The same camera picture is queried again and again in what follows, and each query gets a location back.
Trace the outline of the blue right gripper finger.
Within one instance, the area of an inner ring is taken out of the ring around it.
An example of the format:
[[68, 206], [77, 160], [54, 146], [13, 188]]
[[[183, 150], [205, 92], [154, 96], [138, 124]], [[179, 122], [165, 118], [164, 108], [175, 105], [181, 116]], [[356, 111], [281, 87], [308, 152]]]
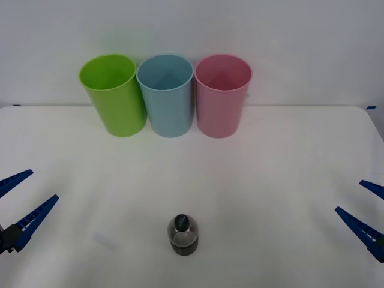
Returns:
[[383, 234], [361, 222], [339, 206], [336, 207], [335, 211], [348, 228], [366, 246], [372, 256], [380, 263], [383, 263]]
[[361, 180], [359, 184], [374, 193], [375, 195], [377, 195], [378, 197], [380, 197], [381, 199], [384, 199], [384, 186], [380, 186], [378, 184], [366, 180]]

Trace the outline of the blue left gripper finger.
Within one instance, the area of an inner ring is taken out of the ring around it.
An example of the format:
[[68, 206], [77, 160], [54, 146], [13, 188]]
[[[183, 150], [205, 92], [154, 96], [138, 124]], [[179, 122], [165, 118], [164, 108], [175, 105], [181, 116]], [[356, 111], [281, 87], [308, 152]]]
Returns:
[[14, 187], [19, 185], [26, 178], [31, 176], [33, 171], [31, 169], [22, 171], [13, 176], [0, 180], [0, 197], [5, 196], [9, 193]]
[[59, 197], [53, 195], [27, 216], [3, 230], [3, 251], [11, 253], [24, 249], [58, 200]]

